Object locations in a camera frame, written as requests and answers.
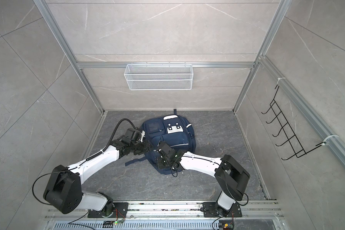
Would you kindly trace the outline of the navy blue student backpack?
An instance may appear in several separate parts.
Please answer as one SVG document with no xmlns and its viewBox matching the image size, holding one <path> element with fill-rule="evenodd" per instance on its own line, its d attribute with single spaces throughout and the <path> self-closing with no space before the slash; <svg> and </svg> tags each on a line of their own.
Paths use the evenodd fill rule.
<svg viewBox="0 0 345 230">
<path fill-rule="evenodd" d="M 145 132 L 145 138 L 151 144 L 151 150 L 145 153 L 145 159 L 163 175 L 170 173 L 169 169 L 159 169 L 158 159 L 161 155 L 157 152 L 157 147 L 162 142 L 166 142 L 171 148 L 195 152 L 196 139 L 192 124 L 183 116 L 174 111 L 174 114 L 146 120 L 140 127 Z"/>
</svg>

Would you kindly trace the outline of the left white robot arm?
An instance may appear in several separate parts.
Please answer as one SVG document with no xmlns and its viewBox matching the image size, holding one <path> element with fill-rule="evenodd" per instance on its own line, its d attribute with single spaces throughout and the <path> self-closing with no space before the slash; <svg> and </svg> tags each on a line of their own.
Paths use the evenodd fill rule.
<svg viewBox="0 0 345 230">
<path fill-rule="evenodd" d="M 102 193 L 83 191 L 82 185 L 96 172 L 125 155 L 149 152 L 151 145 L 141 129 L 129 128 L 92 156 L 67 167 L 54 168 L 43 193 L 43 199 L 63 214 L 76 209 L 101 211 L 109 215 L 113 199 Z"/>
</svg>

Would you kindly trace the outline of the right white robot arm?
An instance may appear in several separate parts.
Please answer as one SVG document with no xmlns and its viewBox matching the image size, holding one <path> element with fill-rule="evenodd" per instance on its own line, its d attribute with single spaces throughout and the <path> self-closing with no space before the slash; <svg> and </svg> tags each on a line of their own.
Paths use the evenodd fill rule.
<svg viewBox="0 0 345 230">
<path fill-rule="evenodd" d="M 175 150 L 166 142 L 157 147 L 159 169 L 171 169 L 176 172 L 193 170 L 214 177 L 222 192 L 217 200 L 217 209 L 228 212 L 233 205 L 238 205 L 245 196 L 250 174 L 230 155 L 222 158 L 210 158 L 193 154 L 187 150 Z"/>
</svg>

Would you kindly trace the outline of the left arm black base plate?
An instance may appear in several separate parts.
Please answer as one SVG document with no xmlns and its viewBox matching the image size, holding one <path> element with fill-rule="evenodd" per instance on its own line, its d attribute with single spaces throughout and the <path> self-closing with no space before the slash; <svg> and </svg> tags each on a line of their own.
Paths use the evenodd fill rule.
<svg viewBox="0 0 345 230">
<path fill-rule="evenodd" d="M 127 202 L 116 202 L 107 204 L 101 211 L 91 210 L 88 218 L 118 218 L 124 219 L 128 211 Z"/>
</svg>

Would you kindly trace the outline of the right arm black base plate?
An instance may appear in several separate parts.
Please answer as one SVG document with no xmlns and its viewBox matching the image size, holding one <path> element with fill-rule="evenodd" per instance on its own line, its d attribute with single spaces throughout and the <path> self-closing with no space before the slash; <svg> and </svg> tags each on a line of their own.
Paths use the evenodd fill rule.
<svg viewBox="0 0 345 230">
<path fill-rule="evenodd" d="M 232 204 L 229 210 L 226 210 L 217 202 L 204 202 L 202 205 L 203 207 L 200 208 L 200 211 L 203 212 L 205 218 L 242 217 L 242 211 L 238 203 Z"/>
</svg>

